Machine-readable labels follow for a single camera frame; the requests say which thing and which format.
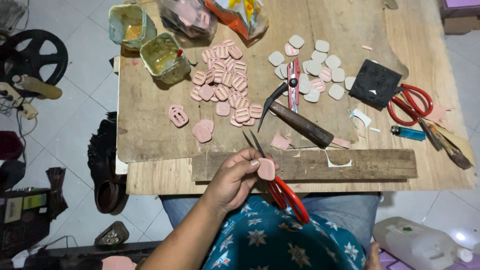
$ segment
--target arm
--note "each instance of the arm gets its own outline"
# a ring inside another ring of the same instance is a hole
[[[258,150],[246,148],[226,159],[202,197],[147,258],[142,270],[199,269],[226,214],[244,202],[256,182],[261,157]]]

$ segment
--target white plastic container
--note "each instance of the white plastic container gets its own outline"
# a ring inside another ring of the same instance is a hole
[[[136,28],[137,35],[129,37],[129,30]],[[118,5],[108,12],[108,36],[131,51],[140,47],[156,36],[156,28],[147,11],[139,5]]]
[[[417,270],[439,270],[455,261],[469,262],[470,250],[448,234],[401,217],[375,224],[373,237],[380,247]]]

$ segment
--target glue container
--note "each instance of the glue container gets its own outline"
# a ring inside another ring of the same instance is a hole
[[[166,84],[181,81],[190,72],[190,64],[177,40],[163,33],[145,43],[140,57],[150,74]]]
[[[156,36],[156,28],[146,10],[139,5],[118,5],[108,13],[108,37],[128,50],[140,47]]]
[[[430,227],[394,217],[373,227],[380,248],[418,270],[439,270],[454,262],[470,262],[473,254],[448,234]]]

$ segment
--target red scissor handle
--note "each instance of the red scissor handle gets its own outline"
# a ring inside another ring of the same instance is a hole
[[[427,115],[429,115],[432,110],[433,110],[433,101],[432,101],[432,98],[425,92],[423,91],[422,89],[420,88],[417,88],[415,86],[409,86],[409,85],[406,85],[406,84],[402,84],[401,85],[403,88],[405,88],[405,90],[402,91],[402,94],[405,96],[405,98],[407,99],[408,103],[413,107],[410,107],[408,106],[407,104],[405,104],[401,99],[397,98],[396,96],[393,96],[389,101],[388,101],[388,105],[387,105],[387,109],[388,109],[388,112],[390,114],[390,116],[393,118],[393,120],[395,120],[395,122],[401,124],[401,125],[404,125],[404,126],[413,126],[415,125],[416,123],[418,123],[420,121],[420,116],[422,117],[426,117]],[[415,101],[413,100],[412,96],[410,95],[410,93],[408,92],[409,90],[413,90],[413,91],[416,91],[418,93],[420,93],[422,96],[425,97],[425,99],[427,100],[427,105],[428,105],[428,108],[426,111],[422,111],[418,105],[415,103]],[[404,112],[406,112],[412,119],[413,121],[410,121],[410,122],[406,122],[406,121],[403,121],[401,120],[400,118],[398,118],[394,111],[393,111],[393,108],[392,108],[392,101],[398,105]]]
[[[273,198],[275,199],[276,203],[280,206],[282,209],[287,208],[287,204],[284,201],[285,200],[290,204],[292,207],[293,212],[295,213],[295,216],[304,224],[307,224],[310,222],[310,217],[308,215],[307,210],[303,206],[303,203],[300,201],[300,198],[297,197],[297,195],[290,189],[290,187],[280,178],[280,177],[275,177],[275,180],[273,181],[267,181],[268,183],[268,188],[270,190],[270,193],[272,194]]]

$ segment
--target wooden hammer handle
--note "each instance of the wooden hammer handle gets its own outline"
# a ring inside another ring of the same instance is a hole
[[[320,147],[328,146],[334,136],[325,129],[315,125],[312,121],[290,110],[278,102],[272,102],[270,110],[280,119],[295,129],[298,133]]]

